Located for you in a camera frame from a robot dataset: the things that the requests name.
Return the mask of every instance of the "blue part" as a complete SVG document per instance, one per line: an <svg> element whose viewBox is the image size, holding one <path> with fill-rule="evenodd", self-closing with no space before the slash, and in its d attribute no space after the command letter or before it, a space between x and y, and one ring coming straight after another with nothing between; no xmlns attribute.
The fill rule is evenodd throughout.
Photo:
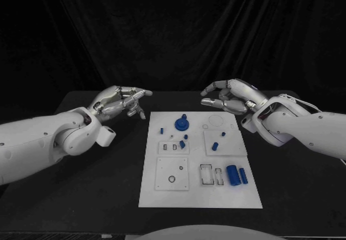
<svg viewBox="0 0 346 240"><path fill-rule="evenodd" d="M186 117L186 114L182 115L182 118L179 118L176 121L175 121L175 128L179 130L179 131L185 131L188 130L191 124L189 124L189 121L188 121L188 117Z"/></svg>
<svg viewBox="0 0 346 240"><path fill-rule="evenodd" d="M185 143L185 141L182 140L181 142L181 147L182 147L182 149L186 147L186 143Z"/></svg>
<svg viewBox="0 0 346 240"><path fill-rule="evenodd" d="M247 178L247 174L246 174L244 168L240 168L240 176L241 176L243 183L248 184L248 178Z"/></svg>
<svg viewBox="0 0 346 240"><path fill-rule="evenodd" d="M230 182L233 186L241 185L241 178L240 178L240 174L238 174L238 170L237 170L237 166L235 165L230 165L227 167L227 173L228 173L228 178L230 178Z"/></svg>
<svg viewBox="0 0 346 240"><path fill-rule="evenodd" d="M218 146L220 146L220 144L215 142L214 145L212 145L212 147L211 147L211 149L212 149L214 151L217 151Z"/></svg>

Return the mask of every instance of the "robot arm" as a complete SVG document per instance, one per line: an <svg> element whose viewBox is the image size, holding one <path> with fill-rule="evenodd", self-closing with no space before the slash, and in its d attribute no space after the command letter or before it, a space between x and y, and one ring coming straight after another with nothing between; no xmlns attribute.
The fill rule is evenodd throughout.
<svg viewBox="0 0 346 240"><path fill-rule="evenodd" d="M322 112L315 105L286 94L269 99L240 79L214 82L201 95L205 96L217 88L222 88L220 99L204 98L201 103L235 115L251 111L241 125L253 133L259 132L270 144L280 147L295 137L313 151L346 159L346 115ZM313 107L318 113L312 114L297 101Z"/></svg>
<svg viewBox="0 0 346 240"><path fill-rule="evenodd" d="M67 155L83 154L96 142L107 147L116 132L103 122L124 109L129 116L139 113L146 119L139 99L152 95L152 91L136 87L111 86L88 108L0 125L0 185L35 174Z"/></svg>

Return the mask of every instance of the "black backdrop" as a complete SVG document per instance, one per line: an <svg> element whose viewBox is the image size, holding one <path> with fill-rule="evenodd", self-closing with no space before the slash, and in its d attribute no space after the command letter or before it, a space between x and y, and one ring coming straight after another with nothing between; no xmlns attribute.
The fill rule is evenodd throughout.
<svg viewBox="0 0 346 240"><path fill-rule="evenodd" d="M52 114L70 91L202 90L241 78L346 112L345 1L9 1L2 122Z"/></svg>

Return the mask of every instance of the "blue object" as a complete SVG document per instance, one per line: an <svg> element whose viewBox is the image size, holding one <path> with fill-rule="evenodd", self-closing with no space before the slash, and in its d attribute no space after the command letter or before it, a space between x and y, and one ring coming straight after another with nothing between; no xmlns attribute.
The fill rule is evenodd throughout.
<svg viewBox="0 0 346 240"><path fill-rule="evenodd" d="M230 182L233 186L241 185L241 178L240 178L240 174L238 174L238 170L237 170L237 166L235 165L230 165L227 167L227 173L228 173L228 178L230 178Z"/></svg>
<svg viewBox="0 0 346 240"><path fill-rule="evenodd" d="M214 145L212 145L212 147L211 147L211 149L212 149L214 151L217 151L218 146L220 146L220 144L215 142Z"/></svg>
<svg viewBox="0 0 346 240"><path fill-rule="evenodd" d="M243 183L248 184L248 178L247 178L247 174L246 174L244 168L240 168L240 176L241 176Z"/></svg>
<svg viewBox="0 0 346 240"><path fill-rule="evenodd" d="M182 140L181 142L181 147L182 147L182 149L186 147L186 143L185 143L185 141Z"/></svg>
<svg viewBox="0 0 346 240"><path fill-rule="evenodd" d="M189 128L189 121L188 121L188 117L186 117L186 114L182 115L182 118L179 118L176 121L175 121L175 128L179 130L179 131L185 131L188 130Z"/></svg>

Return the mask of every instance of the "peg board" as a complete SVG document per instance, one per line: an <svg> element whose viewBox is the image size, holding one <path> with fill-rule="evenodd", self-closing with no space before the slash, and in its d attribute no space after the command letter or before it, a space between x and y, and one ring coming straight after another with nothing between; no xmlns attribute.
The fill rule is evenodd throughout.
<svg viewBox="0 0 346 240"><path fill-rule="evenodd" d="M175 122L184 114L188 116L189 129L186 131L179 131L175 127ZM218 140L217 134L222 132L225 132L227 138L220 136L218 150L225 149L227 152L221 154L217 150L217 155L208 155L212 146L207 145L209 142ZM179 142L182 140L185 143L189 143L188 154L163 154L162 150L159 154L159 147L162 147L160 142ZM243 147L246 148L244 139L235 115L231 113L220 111L152 112L139 207L261 209L263 203L247 157L247 149L240 151ZM159 158L169 158L171 160L176 158L178 161L182 158L188 159L188 190L176 190L175 187L172 188L175 190L156 189L158 182L168 184L168 182L163 181L169 181L168 177L163 177L163 180L158 179ZM212 164L215 180L215 169L222 170L224 185L202 184L201 164ZM231 185L227 172L227 166L230 165L237 165L238 169L246 169L248 184L241 184L238 186Z"/></svg>

